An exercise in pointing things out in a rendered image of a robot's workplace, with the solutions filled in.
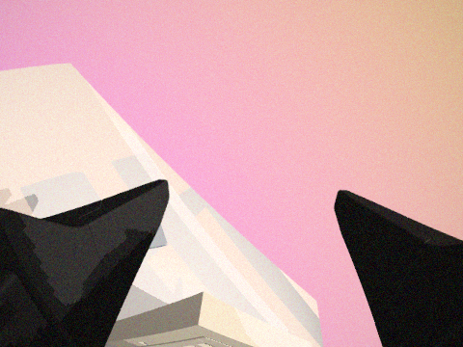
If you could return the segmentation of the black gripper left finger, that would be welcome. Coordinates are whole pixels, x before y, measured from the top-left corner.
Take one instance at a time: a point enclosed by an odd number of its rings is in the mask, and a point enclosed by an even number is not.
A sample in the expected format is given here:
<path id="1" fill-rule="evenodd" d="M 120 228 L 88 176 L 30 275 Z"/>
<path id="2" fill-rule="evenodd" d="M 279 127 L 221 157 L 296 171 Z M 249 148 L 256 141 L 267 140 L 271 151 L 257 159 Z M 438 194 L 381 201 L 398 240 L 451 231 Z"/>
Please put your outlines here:
<path id="1" fill-rule="evenodd" d="M 72 347 L 104 347 L 162 224 L 169 181 L 38 219 L 0 208 L 0 265 L 9 266 Z"/>

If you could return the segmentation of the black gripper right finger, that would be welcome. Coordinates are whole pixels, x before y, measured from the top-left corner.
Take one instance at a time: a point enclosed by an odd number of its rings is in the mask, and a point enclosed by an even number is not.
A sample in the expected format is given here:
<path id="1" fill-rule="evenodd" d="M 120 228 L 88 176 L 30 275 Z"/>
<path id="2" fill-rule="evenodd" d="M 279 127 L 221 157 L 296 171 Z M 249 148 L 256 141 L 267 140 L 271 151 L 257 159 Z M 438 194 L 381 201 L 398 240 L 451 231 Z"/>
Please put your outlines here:
<path id="1" fill-rule="evenodd" d="M 463 240 L 339 189 L 340 234 L 382 347 L 441 347 L 463 325 Z"/>

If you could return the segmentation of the grey flat rectangular slab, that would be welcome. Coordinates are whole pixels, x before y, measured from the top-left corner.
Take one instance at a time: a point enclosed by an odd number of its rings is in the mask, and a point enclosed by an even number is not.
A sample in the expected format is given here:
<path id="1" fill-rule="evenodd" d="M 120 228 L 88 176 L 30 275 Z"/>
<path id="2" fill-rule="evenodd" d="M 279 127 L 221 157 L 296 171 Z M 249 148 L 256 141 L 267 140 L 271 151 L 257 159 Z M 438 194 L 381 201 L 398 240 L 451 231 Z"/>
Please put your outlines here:
<path id="1" fill-rule="evenodd" d="M 163 232 L 162 225 L 159 225 L 157 235 L 154 236 L 153 240 L 151 240 L 150 248 L 159 248 L 166 246 L 167 240 L 165 236 L 165 232 Z"/>

